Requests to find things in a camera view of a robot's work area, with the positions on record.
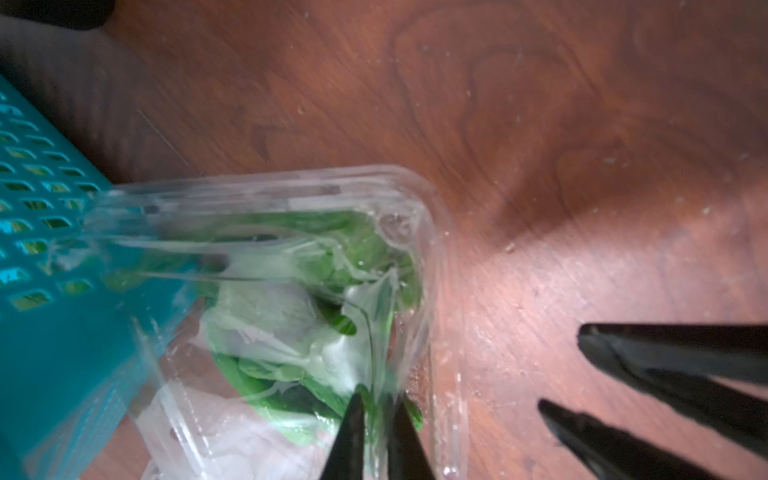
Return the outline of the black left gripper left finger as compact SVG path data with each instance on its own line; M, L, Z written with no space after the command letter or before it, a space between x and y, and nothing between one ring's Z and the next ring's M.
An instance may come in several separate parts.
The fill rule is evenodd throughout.
M362 480L364 476L365 407L360 392L348 404L320 480Z

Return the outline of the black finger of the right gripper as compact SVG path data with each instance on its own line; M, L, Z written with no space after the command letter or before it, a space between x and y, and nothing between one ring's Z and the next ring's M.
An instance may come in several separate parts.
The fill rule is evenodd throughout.
M571 411L547 399L538 401L544 423L558 441L598 479L715 479L717 476L630 433Z
M714 379L767 384L765 325L585 324L596 368L767 457L767 402Z

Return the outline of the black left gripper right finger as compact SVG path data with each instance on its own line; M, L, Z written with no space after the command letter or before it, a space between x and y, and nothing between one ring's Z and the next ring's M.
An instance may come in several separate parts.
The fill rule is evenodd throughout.
M395 403L388 435L388 479L435 479L403 398Z

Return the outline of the clear pepper container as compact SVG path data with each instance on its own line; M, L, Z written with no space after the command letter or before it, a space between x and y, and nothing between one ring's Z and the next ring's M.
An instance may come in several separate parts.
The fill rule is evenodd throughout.
M183 430L146 479L319 479L351 397L364 478L388 479L403 398L435 479L467 475L451 225L417 174L379 165L125 186L84 222L130 277L192 288L158 380Z

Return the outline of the teal plastic basket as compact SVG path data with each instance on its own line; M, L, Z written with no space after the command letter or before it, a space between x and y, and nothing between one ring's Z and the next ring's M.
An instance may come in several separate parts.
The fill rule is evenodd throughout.
M110 182L10 83L1 85L1 475L75 479L132 416L159 455L183 435L158 380L195 293L130 277L139 253L78 240Z

